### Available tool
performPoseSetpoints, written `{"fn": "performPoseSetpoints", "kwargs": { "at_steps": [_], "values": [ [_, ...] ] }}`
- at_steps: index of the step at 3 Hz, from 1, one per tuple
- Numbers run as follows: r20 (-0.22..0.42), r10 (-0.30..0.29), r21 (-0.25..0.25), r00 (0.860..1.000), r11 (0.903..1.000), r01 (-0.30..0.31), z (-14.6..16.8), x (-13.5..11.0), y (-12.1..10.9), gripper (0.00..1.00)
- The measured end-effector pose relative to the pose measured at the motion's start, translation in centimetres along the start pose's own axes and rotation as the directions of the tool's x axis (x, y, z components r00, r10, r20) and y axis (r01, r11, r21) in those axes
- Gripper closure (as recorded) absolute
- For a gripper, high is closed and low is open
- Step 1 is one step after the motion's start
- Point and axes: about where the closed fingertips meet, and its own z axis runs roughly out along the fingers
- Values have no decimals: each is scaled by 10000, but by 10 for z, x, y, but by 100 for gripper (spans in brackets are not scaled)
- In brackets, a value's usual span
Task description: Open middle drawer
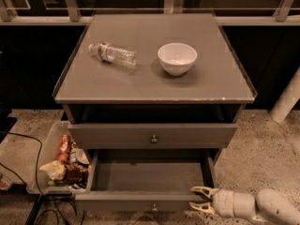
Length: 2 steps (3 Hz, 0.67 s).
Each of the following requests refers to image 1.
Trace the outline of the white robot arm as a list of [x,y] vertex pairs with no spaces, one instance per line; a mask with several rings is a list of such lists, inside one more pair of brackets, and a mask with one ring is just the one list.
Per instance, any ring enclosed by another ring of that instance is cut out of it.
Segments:
[[300,225],[300,211],[271,188],[263,188],[256,195],[211,187],[193,187],[190,191],[208,199],[189,203],[206,214],[241,218],[253,225]]

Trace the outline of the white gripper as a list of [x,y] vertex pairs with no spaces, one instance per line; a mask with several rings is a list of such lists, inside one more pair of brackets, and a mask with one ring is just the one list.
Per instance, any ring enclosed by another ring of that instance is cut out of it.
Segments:
[[213,206],[210,202],[189,202],[192,209],[205,214],[214,215],[216,212],[222,218],[242,218],[248,221],[256,215],[255,198],[251,194],[211,187],[192,187],[190,191],[208,199],[213,198]]

